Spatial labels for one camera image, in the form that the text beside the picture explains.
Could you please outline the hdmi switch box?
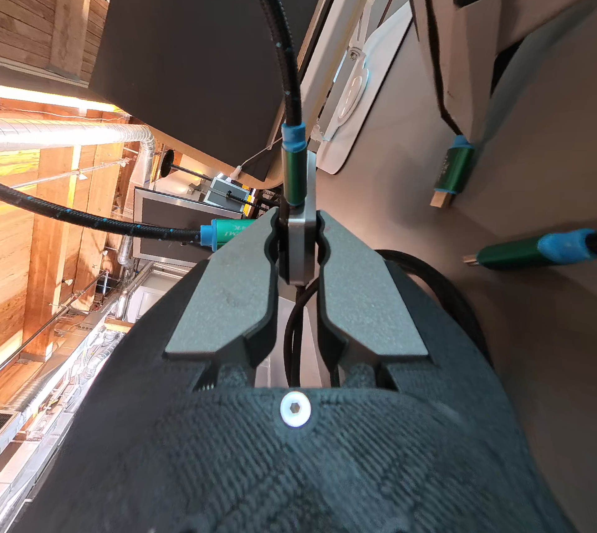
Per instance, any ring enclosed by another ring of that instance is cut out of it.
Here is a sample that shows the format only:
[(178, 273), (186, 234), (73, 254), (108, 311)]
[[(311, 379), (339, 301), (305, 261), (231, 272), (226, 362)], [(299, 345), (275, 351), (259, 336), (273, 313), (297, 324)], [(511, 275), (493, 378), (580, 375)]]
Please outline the hdmi switch box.
[(317, 241), (316, 154), (306, 150), (306, 198), (302, 206), (283, 199), (278, 218), (280, 276), (289, 285), (306, 286), (315, 274)]

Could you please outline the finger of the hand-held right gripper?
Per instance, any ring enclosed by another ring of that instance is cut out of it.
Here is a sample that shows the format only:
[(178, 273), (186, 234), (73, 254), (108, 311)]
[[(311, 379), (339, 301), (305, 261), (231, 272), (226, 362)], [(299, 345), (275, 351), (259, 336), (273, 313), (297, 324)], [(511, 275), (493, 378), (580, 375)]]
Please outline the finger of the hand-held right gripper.
[(548, 137), (589, 132), (596, 123), (596, 23), (570, 30), (540, 29), (518, 48), (493, 92), (479, 142), (486, 147), (503, 130)]
[(440, 115), (474, 143), (489, 104), (498, 0), (413, 0), (413, 17)]

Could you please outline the silver ventilation duct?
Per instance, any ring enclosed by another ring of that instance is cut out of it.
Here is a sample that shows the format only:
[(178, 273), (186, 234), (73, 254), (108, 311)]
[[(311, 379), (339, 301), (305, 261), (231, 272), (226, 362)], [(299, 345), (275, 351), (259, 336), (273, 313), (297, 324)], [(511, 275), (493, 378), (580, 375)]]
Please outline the silver ventilation duct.
[(1, 151), (139, 142), (132, 181), (147, 186), (152, 174), (155, 138), (148, 126), (38, 119), (1, 119)]

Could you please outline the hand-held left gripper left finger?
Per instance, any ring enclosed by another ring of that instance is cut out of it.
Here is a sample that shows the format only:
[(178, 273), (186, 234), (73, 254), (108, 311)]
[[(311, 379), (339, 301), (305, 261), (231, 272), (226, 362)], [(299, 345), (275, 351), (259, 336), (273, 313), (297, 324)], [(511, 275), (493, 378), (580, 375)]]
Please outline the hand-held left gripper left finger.
[(278, 222), (273, 208), (214, 253), (171, 339), (169, 359), (256, 369), (278, 320)]

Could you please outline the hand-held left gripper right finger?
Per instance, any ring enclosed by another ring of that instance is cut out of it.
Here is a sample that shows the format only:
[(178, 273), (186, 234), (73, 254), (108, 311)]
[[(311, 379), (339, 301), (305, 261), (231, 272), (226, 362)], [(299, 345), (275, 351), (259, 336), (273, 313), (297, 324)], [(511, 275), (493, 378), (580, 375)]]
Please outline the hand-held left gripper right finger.
[(329, 371), (425, 361), (428, 349), (380, 254), (317, 212), (317, 343)]

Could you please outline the black monitor on wooden board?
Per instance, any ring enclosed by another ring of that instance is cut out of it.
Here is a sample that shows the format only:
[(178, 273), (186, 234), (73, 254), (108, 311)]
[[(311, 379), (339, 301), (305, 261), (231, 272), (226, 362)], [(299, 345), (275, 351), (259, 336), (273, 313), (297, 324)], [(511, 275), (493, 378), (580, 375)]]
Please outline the black monitor on wooden board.
[(110, 0), (90, 89), (254, 188), (282, 181), (283, 95), (258, 0)]

